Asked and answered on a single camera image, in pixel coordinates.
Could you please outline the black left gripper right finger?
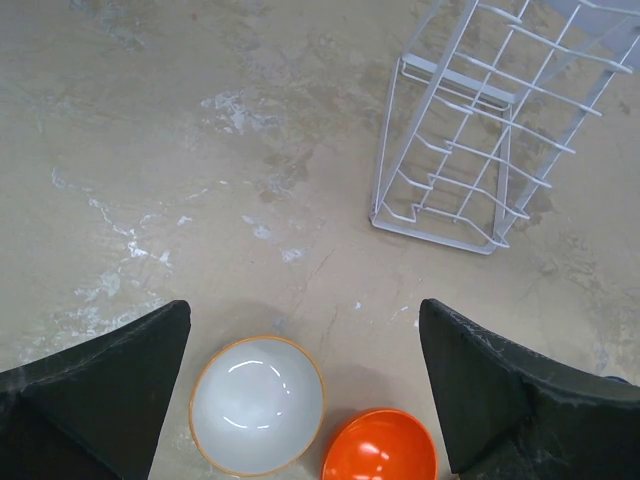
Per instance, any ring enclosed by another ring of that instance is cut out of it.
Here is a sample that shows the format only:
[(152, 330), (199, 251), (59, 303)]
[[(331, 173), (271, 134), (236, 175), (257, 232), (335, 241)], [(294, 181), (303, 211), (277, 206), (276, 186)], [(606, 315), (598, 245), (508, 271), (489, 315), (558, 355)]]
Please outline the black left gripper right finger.
[(636, 479), (639, 388), (569, 367), (422, 301), (419, 335), (461, 479)]

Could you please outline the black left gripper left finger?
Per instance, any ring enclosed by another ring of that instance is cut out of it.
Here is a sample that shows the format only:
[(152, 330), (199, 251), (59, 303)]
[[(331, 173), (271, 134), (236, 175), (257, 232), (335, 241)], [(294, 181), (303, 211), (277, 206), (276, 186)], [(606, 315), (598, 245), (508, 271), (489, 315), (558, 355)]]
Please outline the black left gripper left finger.
[(172, 301), (1, 374), (4, 479), (148, 477), (189, 336)]

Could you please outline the white wire dish rack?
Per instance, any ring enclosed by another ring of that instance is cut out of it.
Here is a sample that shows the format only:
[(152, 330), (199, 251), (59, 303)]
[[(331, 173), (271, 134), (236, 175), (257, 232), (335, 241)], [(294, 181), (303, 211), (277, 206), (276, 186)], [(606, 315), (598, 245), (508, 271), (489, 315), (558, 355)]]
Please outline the white wire dish rack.
[(371, 224), (481, 255), (507, 248), (638, 47), (635, 1), (430, 2), (391, 71)]

